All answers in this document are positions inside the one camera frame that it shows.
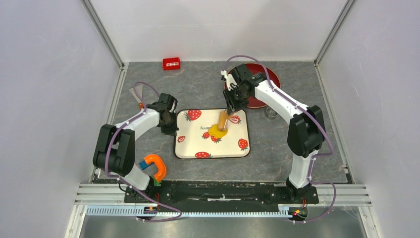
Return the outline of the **wooden dough roller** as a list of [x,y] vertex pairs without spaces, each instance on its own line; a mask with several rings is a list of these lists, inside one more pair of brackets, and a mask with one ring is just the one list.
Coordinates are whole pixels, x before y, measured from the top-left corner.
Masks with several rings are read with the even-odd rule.
[[227,131],[227,122],[229,121],[229,115],[227,111],[221,111],[218,116],[217,129],[219,131]]

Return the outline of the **metal ring cutter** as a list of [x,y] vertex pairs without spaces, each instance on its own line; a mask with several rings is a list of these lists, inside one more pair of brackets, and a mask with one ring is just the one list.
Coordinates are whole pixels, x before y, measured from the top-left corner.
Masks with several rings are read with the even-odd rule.
[[265,116],[267,119],[275,119],[278,116],[278,113],[275,110],[273,110],[271,107],[266,107]]

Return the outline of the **yellow dough piece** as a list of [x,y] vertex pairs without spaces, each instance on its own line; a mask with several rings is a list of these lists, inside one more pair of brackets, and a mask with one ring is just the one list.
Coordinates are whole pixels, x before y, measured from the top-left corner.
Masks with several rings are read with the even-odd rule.
[[228,130],[227,129],[219,130],[218,124],[213,124],[209,128],[208,133],[210,136],[213,136],[215,138],[222,138],[228,133]]

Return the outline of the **white strawberry tray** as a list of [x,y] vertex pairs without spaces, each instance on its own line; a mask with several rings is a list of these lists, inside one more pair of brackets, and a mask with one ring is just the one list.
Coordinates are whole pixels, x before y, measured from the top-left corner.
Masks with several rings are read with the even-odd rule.
[[251,151],[246,112],[241,110],[219,131],[217,121],[223,109],[190,109],[177,114],[179,130],[174,142],[178,159],[242,158]]

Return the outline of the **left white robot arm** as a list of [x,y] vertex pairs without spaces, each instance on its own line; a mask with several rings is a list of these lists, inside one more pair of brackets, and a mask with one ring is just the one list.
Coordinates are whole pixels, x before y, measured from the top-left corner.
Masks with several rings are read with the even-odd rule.
[[135,141],[149,129],[159,127],[162,134],[175,136],[178,100],[161,93],[159,99],[146,105],[146,109],[116,125],[104,124],[100,128],[93,165],[112,178],[120,178],[137,189],[143,202],[154,199],[156,190],[149,185],[151,177],[135,165]]

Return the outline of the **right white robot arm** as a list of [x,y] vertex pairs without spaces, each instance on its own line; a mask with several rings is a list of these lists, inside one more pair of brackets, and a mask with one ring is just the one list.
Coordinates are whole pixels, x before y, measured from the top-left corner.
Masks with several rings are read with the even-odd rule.
[[221,79],[226,84],[223,91],[227,114],[232,115],[247,107],[253,97],[271,107],[288,124],[287,144],[293,153],[292,169],[288,177],[291,184],[286,196],[299,202],[306,196],[309,184],[310,160],[319,152],[326,138],[323,113],[320,107],[298,102],[277,87],[268,71],[251,73],[245,64],[230,72],[222,70]]

